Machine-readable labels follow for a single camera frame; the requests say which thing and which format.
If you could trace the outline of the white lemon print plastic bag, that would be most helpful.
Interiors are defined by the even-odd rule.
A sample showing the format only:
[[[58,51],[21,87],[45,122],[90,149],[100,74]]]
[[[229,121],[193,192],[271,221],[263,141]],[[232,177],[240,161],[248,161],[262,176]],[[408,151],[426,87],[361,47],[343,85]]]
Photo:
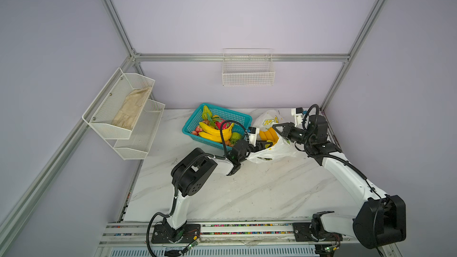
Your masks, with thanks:
[[[255,116],[252,127],[259,130],[256,138],[256,145],[260,142],[272,143],[267,144],[267,148],[250,153],[247,160],[256,163],[273,163],[279,162],[286,158],[299,157],[299,151],[294,144],[287,139],[282,138],[272,126],[275,124],[290,123],[295,125],[295,119],[291,115],[291,109],[269,109],[262,111]]]

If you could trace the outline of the yellow fake banana bunch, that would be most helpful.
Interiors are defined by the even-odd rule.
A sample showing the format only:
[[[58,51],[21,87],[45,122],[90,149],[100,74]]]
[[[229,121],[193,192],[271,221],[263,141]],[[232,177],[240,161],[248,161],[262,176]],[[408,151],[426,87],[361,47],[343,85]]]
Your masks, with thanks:
[[[232,125],[229,128],[222,131],[216,128],[211,128],[209,125],[203,122],[200,122],[199,126],[201,126],[201,128],[203,129],[203,132],[201,132],[199,136],[212,142],[224,143],[225,141],[230,140],[232,136]]]

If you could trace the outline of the pink fake dragon fruit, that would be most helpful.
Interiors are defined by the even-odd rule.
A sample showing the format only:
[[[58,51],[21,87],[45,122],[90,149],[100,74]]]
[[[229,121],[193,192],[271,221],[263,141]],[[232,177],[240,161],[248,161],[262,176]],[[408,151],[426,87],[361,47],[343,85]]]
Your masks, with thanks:
[[[216,119],[215,120],[215,127],[219,130],[225,130],[228,129],[232,124],[230,122],[226,122],[223,119]]]

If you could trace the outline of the red fake strawberry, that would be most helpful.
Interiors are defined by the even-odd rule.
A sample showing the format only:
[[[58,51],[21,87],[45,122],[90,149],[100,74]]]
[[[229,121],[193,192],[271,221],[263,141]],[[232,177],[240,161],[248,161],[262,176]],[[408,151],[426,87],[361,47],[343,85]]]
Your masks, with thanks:
[[[201,128],[201,126],[196,126],[195,130],[192,132],[193,135],[195,136],[199,136],[199,134],[203,132],[203,129]]]

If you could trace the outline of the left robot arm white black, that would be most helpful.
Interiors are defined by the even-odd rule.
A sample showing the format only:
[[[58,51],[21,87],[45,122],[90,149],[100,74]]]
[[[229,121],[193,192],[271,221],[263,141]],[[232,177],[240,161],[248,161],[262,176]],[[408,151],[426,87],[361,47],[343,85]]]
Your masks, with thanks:
[[[212,174],[232,176],[252,153],[269,149],[272,140],[257,139],[257,129],[244,129],[241,138],[231,149],[223,143],[224,155],[218,156],[195,148],[185,156],[171,171],[173,203],[170,212],[163,215],[161,224],[169,241],[178,242],[185,234],[190,197],[198,193]]]

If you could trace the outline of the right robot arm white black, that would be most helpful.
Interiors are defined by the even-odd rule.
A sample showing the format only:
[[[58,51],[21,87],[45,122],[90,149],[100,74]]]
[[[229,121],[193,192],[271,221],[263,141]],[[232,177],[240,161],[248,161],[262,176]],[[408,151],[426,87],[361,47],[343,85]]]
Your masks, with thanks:
[[[301,145],[300,150],[330,172],[358,206],[355,216],[334,211],[315,213],[310,224],[312,239],[319,242],[329,235],[349,236],[367,249],[404,241],[407,237],[404,200],[377,187],[346,159],[340,147],[330,140],[328,122],[317,104],[307,112],[295,109],[295,118],[294,123],[275,124],[272,128],[283,139]]]

